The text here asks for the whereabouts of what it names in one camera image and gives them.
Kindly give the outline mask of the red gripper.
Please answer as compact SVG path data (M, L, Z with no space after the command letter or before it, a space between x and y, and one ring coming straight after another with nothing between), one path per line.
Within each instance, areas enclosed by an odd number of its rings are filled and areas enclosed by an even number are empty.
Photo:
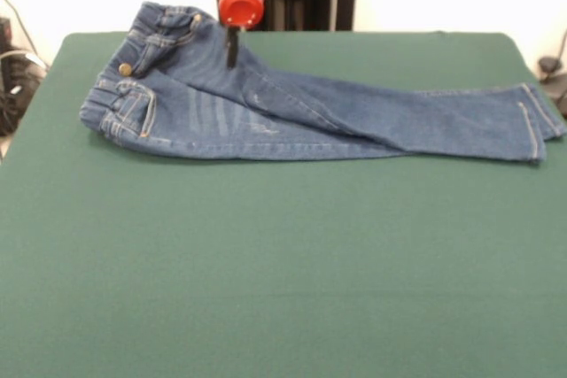
M263 18L265 0L217 0L220 22L227 27L227 68L234 68L240 28L250 29Z

